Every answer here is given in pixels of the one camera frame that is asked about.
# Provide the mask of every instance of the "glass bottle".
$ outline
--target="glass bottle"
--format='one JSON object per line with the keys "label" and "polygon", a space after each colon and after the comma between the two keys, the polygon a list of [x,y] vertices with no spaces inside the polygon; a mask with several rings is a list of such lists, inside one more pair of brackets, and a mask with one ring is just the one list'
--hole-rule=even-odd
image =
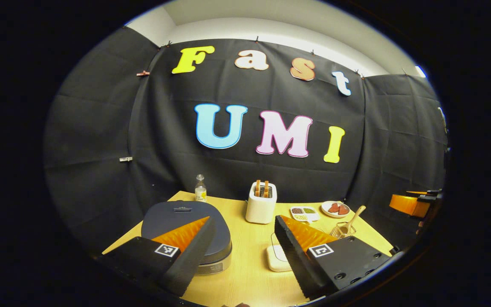
{"label": "glass bottle", "polygon": [[206,202],[206,185],[204,184],[204,176],[202,174],[198,174],[196,179],[198,182],[194,187],[194,194],[196,195],[197,202]]}

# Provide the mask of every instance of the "ceiling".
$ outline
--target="ceiling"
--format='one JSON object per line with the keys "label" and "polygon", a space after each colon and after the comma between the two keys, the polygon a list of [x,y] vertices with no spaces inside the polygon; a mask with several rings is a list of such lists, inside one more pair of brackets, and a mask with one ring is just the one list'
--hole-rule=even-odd
{"label": "ceiling", "polygon": [[415,62],[395,43],[352,15],[318,0],[174,0],[164,9],[174,23],[224,17],[268,19],[300,26],[346,43],[390,74],[415,74]]}

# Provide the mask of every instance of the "plate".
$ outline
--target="plate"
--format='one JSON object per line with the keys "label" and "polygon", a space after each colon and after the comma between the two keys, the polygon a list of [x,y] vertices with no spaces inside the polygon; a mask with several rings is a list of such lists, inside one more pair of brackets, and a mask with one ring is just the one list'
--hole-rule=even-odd
{"label": "plate", "polygon": [[290,208],[290,211],[293,218],[299,222],[306,222],[308,221],[308,218],[310,218],[310,222],[314,222],[320,219],[318,212],[312,207],[294,206]]}
{"label": "plate", "polygon": [[346,206],[346,204],[344,204],[343,202],[328,200],[327,202],[323,202],[321,204],[321,211],[323,211],[323,213],[325,213],[331,217],[335,217],[335,218],[341,218],[341,217],[347,216],[349,214],[349,212],[351,212],[351,211],[349,211],[346,214],[338,214],[337,212],[336,213],[329,212],[329,209],[331,208],[331,206],[333,206],[334,203],[338,203],[340,206],[342,206],[342,205]]}

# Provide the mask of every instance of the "gray waffle maker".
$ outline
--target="gray waffle maker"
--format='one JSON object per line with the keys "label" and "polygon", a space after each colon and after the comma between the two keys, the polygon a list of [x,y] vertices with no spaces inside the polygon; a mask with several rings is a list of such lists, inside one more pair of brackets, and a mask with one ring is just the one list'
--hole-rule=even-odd
{"label": "gray waffle maker", "polygon": [[142,225],[142,237],[153,239],[177,227],[210,216],[215,221],[215,237],[203,257],[196,275],[222,272],[230,266],[230,231],[219,210],[204,202],[163,202],[150,207]]}

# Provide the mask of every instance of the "table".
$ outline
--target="table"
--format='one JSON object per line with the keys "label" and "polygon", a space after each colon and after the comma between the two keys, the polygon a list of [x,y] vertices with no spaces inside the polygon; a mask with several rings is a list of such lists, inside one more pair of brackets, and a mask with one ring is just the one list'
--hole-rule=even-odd
{"label": "table", "polygon": [[[193,193],[179,191],[169,201],[194,200],[194,198]],[[302,295],[292,271],[274,272],[269,268],[266,248],[271,246],[274,220],[266,225],[247,222],[245,200],[228,200],[208,195],[207,202],[221,212],[230,230],[232,240],[230,267],[217,274],[194,276],[182,299],[209,307],[222,305],[233,307],[239,303],[246,303],[252,307],[288,307],[308,301]],[[330,233],[337,222],[349,221],[354,215],[354,212],[350,212],[343,218],[329,217],[321,211],[321,203],[277,203],[274,216],[282,214],[292,217],[290,212],[292,206],[315,208],[321,218],[319,221],[312,222],[311,226],[325,233]],[[357,230],[355,237],[391,256],[390,249],[393,246],[360,216],[353,222],[353,227]],[[133,237],[141,236],[141,229],[142,222],[117,239],[103,251],[103,254]],[[272,237],[274,244],[278,244],[276,236]]]}

